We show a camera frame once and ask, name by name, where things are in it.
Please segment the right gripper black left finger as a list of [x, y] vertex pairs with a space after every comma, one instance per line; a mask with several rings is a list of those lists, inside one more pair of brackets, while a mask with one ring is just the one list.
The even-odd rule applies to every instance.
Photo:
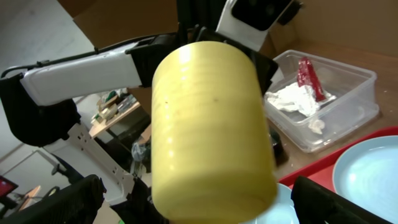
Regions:
[[106, 188], [91, 174], [39, 202], [9, 215], [1, 224], [92, 224]]

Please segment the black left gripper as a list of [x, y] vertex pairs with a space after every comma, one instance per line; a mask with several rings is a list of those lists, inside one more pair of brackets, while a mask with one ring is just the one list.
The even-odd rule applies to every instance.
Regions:
[[256, 68], [259, 86], [261, 88], [262, 95], [265, 95], [266, 91], [272, 84], [271, 78], [279, 68], [275, 61], [211, 29], [202, 26], [195, 26], [192, 31], [192, 42], [199, 41], [222, 42], [232, 45], [246, 54]]

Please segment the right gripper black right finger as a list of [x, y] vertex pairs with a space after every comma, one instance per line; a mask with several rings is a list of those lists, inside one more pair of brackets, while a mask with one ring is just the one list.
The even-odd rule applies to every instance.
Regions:
[[371, 224], [388, 221], [300, 176], [291, 193], [300, 224]]

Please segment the light blue bowl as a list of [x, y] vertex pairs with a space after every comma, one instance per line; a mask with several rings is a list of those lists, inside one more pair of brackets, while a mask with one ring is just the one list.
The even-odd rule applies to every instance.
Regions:
[[257, 218], [243, 224], [299, 224], [294, 203], [291, 200], [292, 190], [278, 184], [278, 194], [274, 204]]

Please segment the red snack wrapper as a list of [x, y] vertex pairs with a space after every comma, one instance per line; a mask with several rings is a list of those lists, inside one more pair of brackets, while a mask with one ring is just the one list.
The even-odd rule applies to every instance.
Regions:
[[312, 88], [315, 94], [315, 101], [323, 101], [326, 99], [321, 83], [317, 77], [315, 69], [311, 61], [307, 57], [302, 57], [298, 61], [298, 74], [297, 83], [301, 87], [303, 85], [308, 85]]

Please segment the white tissue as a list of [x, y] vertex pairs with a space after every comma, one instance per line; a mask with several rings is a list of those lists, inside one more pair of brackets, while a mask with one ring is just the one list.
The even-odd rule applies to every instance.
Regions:
[[308, 121], [308, 128], [315, 134], [323, 134], [322, 130], [326, 124], [315, 114], [319, 112], [322, 106], [337, 99], [335, 95], [325, 90], [324, 94], [326, 99], [316, 102], [315, 94], [310, 86], [303, 85], [299, 87], [298, 83], [295, 82], [279, 91], [268, 91], [264, 99], [277, 110], [285, 113], [294, 122], [303, 121], [314, 116]]

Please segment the yellow cup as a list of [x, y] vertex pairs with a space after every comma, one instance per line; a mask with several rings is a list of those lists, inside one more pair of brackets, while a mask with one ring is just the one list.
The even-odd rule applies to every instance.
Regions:
[[152, 199], [176, 223], [240, 223], [277, 195], [254, 64], [221, 42], [161, 61], [152, 81]]

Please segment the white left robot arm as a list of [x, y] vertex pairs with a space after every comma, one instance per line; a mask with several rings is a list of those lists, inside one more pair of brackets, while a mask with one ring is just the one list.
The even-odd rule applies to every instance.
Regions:
[[73, 99], [150, 84], [151, 196], [178, 222], [246, 222], [277, 196], [263, 96], [277, 64], [259, 49], [266, 30], [196, 29], [20, 67], [1, 78], [13, 135], [48, 146], [76, 133]]

